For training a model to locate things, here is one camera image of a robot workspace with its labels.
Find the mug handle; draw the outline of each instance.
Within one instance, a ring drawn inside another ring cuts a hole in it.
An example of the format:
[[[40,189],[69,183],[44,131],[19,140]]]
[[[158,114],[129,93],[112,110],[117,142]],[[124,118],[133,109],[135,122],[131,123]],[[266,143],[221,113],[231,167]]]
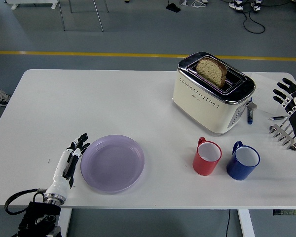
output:
[[[200,137],[198,139],[198,145],[201,144],[201,143],[203,143],[203,142],[206,142],[205,137]]]
[[[234,154],[236,149],[238,147],[242,147],[242,146],[243,146],[242,142],[240,142],[240,141],[236,142],[235,145],[233,145],[232,153]]]

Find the purple plate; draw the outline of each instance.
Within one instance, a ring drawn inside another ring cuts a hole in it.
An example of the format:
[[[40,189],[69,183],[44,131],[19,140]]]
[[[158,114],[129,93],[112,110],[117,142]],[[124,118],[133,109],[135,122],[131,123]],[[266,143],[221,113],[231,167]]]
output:
[[[110,135],[93,142],[84,152],[81,173],[91,187],[115,193],[130,187],[145,164],[137,142],[122,135]]]

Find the table leg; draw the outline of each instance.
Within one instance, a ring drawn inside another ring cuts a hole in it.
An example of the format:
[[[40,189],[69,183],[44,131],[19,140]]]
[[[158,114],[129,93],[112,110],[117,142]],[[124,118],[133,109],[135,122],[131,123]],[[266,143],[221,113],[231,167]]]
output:
[[[57,3],[53,3],[53,5],[51,6],[51,9],[55,9],[57,6]]]
[[[239,209],[238,216],[243,237],[255,237],[255,232],[253,231],[249,210]]]
[[[12,9],[12,10],[15,10],[15,9],[18,7],[18,5],[19,5],[19,4],[13,4],[13,6],[12,6],[11,9]]]
[[[61,209],[59,219],[58,219],[58,226],[60,226],[62,237],[67,236],[70,217],[71,217],[71,211],[72,211],[71,208],[62,208]]]

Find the cable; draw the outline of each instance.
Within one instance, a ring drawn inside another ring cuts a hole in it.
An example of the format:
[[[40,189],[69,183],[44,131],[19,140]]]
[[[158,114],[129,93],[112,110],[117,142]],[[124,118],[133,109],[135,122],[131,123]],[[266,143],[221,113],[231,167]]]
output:
[[[28,208],[26,207],[25,209],[21,210],[21,211],[16,211],[16,212],[11,212],[8,210],[8,207],[10,205],[11,202],[13,202],[14,200],[16,200],[19,196],[22,196],[24,194],[29,194],[29,193],[34,193],[37,192],[34,197],[33,197],[33,202],[35,202],[35,197],[37,194],[41,194],[44,197],[44,192],[46,191],[46,189],[29,189],[29,190],[24,190],[24,191],[20,191],[16,194],[13,194],[11,197],[8,198],[8,200],[5,202],[4,204],[4,209],[5,211],[9,214],[9,215],[18,215],[24,211],[26,211]]]
[[[286,3],[279,4],[279,5],[263,5],[264,1],[262,1],[261,6],[283,6],[283,5],[289,4],[289,3],[291,3],[291,2],[292,2],[292,1],[289,0],[289,1],[286,2]],[[247,0],[247,1],[245,1],[245,2],[243,3],[243,5],[244,5],[244,4],[247,4],[247,3],[251,4],[251,2],[249,2],[249,0]],[[253,20],[253,19],[251,18],[251,12],[252,12],[252,11],[253,11],[253,10],[246,11],[246,12],[241,11],[241,12],[244,14],[245,18],[246,18],[246,19],[243,21],[243,27],[246,29],[246,31],[248,31],[248,32],[250,32],[250,33],[253,33],[253,34],[262,34],[262,33],[265,32],[265,26],[262,25],[261,23],[255,21],[255,20]],[[246,15],[246,13],[249,13],[249,19],[250,19],[251,21],[253,21],[254,23],[260,25],[260,26],[263,28],[262,31],[260,31],[260,32],[253,32],[253,31],[250,31],[250,30],[246,27],[246,24],[245,24],[245,23],[246,23],[246,21],[248,20],[248,17],[247,17],[247,15]]]
[[[229,215],[228,215],[228,224],[227,224],[227,229],[226,229],[226,237],[228,235],[229,222],[230,222],[230,209],[229,209]]]
[[[202,1],[198,1],[198,0],[196,0],[196,1],[194,1],[194,2],[192,3],[191,6],[192,6],[192,7],[196,7],[196,8],[200,8],[200,7],[206,7],[206,4],[203,3]]]
[[[262,34],[262,33],[265,31],[265,26],[262,25],[262,24],[259,23],[259,22],[256,22],[255,20],[253,20],[253,19],[251,18],[251,12],[252,12],[252,11],[253,11],[253,10],[249,11],[249,18],[250,18],[250,20],[252,20],[254,23],[256,23],[256,24],[262,26],[262,27],[263,27],[263,30],[262,30],[261,32],[253,32],[253,31],[250,31],[250,30],[246,27],[246,25],[245,25],[245,22],[246,22],[246,20],[247,20],[248,18],[247,18],[247,16],[246,16],[245,12],[242,11],[243,15],[244,15],[245,18],[246,18],[246,19],[243,21],[243,27],[244,27],[248,32],[250,32],[250,33],[253,33],[253,34]]]
[[[262,5],[261,4],[261,6],[283,6],[283,5],[286,5],[286,4],[289,4],[289,3],[291,3],[292,1],[291,0],[289,0],[288,2],[286,2],[286,3],[283,3],[283,4],[279,4],[279,5]]]

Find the chair leg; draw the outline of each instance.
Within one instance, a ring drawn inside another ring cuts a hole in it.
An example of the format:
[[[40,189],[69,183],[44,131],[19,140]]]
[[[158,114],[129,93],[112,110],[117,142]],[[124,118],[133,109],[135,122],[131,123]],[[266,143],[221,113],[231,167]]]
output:
[[[73,12],[73,9],[71,8],[71,1],[70,0],[68,0],[68,1],[69,1],[70,13],[72,13]]]
[[[63,29],[64,29],[64,31],[65,31],[65,24],[64,24],[63,14],[61,13],[60,1],[57,0],[57,2],[58,2],[59,12],[60,12],[60,16],[61,16],[61,22],[63,23]]]
[[[104,4],[105,4],[105,7],[107,8],[107,12],[109,12],[109,9],[108,9],[107,1],[106,0],[104,0]]]
[[[98,9],[97,9],[97,6],[96,6],[96,4],[95,4],[95,1],[94,1],[94,0],[93,0],[93,3],[94,3],[94,7],[95,7],[95,10],[96,10],[96,12],[97,12],[97,15],[98,15],[98,18],[99,18],[99,22],[100,22],[101,29],[102,29],[102,31],[103,31],[103,27],[102,27],[102,23],[101,23],[101,20],[100,20],[99,13],[98,13]]]

